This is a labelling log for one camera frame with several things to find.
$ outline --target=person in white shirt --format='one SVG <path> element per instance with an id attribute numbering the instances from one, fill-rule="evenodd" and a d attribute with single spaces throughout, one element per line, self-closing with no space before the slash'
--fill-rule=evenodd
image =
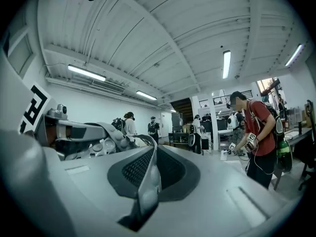
<path id="1" fill-rule="evenodd" d="M 193 146 L 193 153 L 195 153 L 195 149 L 197 147 L 197 154 L 201 154 L 201 124 L 199 122 L 199 115 L 196 115 L 194 117 L 194 121 L 192 123 L 193 127 L 194 127 L 194 135 L 195 135 L 195 143 L 194 143 L 194 146 Z"/>
<path id="2" fill-rule="evenodd" d="M 125 118 L 125 131 L 126 136 L 134 136 L 137 135 L 136 133 L 136 126 L 135 126 L 135 118 L 133 112 L 128 112 L 124 115 Z"/>

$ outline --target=red shirt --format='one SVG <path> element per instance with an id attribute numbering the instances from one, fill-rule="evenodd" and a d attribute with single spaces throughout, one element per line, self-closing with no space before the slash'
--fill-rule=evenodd
<path id="1" fill-rule="evenodd" d="M 247 110 L 245 112 L 245 124 L 246 124 L 246 133 L 253 133 L 256 136 L 258 136 L 262 129 L 264 128 L 264 125 L 260 123 L 260 121 L 265 122 L 267 117 L 271 114 L 269 110 L 266 108 L 265 104 L 260 101 L 252 100 L 250 104 L 250 108 L 254 115 L 259 119 L 259 126 L 258 122 L 254 117 L 250 114 L 249 109 L 249 102 L 247 101 Z M 276 147 L 275 140 L 273 138 L 273 134 L 269 133 L 262 141 L 259 142 L 259 147 L 257 151 L 257 156 L 264 156 L 268 153 L 272 152 L 273 149 Z"/>

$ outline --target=light fixture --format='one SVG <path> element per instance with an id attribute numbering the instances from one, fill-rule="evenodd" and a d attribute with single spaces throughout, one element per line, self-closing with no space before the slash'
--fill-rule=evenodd
<path id="1" fill-rule="evenodd" d="M 149 99 L 151 99 L 151 100 L 157 100 L 157 98 L 155 98 L 155 97 L 152 97 L 152 96 L 150 96 L 150 95 L 148 95 L 148 94 L 146 94 L 146 93 L 144 93 L 144 92 L 142 92 L 142 91 L 137 91 L 136 92 L 138 95 L 141 95 L 141 96 L 143 96 L 143 97 L 147 97 L 147 98 L 149 98 Z"/>
<path id="2" fill-rule="evenodd" d="M 231 65 L 231 52 L 226 51 L 224 52 L 224 69 L 223 69 L 223 79 L 228 77 L 229 73 L 229 66 Z"/>
<path id="3" fill-rule="evenodd" d="M 299 53 L 299 51 L 303 48 L 302 44 L 299 44 L 297 49 L 295 50 L 295 52 L 293 53 L 293 55 L 291 56 L 291 58 L 288 60 L 288 62 L 285 64 L 285 66 L 287 67 L 296 57 L 296 55 Z"/>
<path id="4" fill-rule="evenodd" d="M 75 67 L 75 66 L 70 65 L 70 64 L 68 65 L 68 69 L 70 71 L 85 75 L 87 77 L 92 77 L 92 78 L 95 78 L 95 79 L 100 80 L 100 81 L 105 81 L 105 79 L 106 79 L 105 77 L 102 77 L 96 73 L 90 72 L 90 71 L 82 69 L 82 68 Z"/>

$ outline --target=black mesh grille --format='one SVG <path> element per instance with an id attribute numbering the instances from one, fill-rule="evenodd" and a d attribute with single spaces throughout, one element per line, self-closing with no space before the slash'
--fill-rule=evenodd
<path id="1" fill-rule="evenodd" d="M 123 176 L 134 186 L 139 187 L 146 174 L 149 162 L 154 150 L 150 150 L 141 157 L 135 159 L 122 169 Z"/>
<path id="2" fill-rule="evenodd" d="M 164 190 L 180 181 L 185 175 L 185 168 L 181 162 L 158 148 L 157 167 L 161 176 L 161 188 Z"/>

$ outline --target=floor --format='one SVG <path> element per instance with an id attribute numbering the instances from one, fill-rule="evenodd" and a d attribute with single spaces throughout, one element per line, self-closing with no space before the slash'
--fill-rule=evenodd
<path id="1" fill-rule="evenodd" d="M 159 138 L 159 143 L 164 144 L 165 142 L 169 142 L 168 137 Z M 228 141 L 222 141 L 220 145 L 220 150 L 227 149 L 229 145 Z M 220 160 L 221 156 L 220 153 L 206 153 L 204 154 L 205 157 L 212 157 Z M 246 174 L 245 168 L 248 165 L 248 157 L 238 157 L 233 155 L 227 155 L 227 164 L 230 164 L 232 167 L 236 168 L 238 171 Z M 274 184 L 277 181 L 275 176 L 272 177 L 272 181 L 269 186 L 269 192 L 273 197 L 276 199 L 288 202 L 293 199 L 299 198 L 303 195 L 305 187 L 302 191 L 298 190 L 298 187 L 302 183 L 301 174 L 304 168 L 304 164 L 294 158 L 292 163 L 292 170 L 288 173 L 285 173 L 278 184 L 276 191 L 274 190 Z"/>

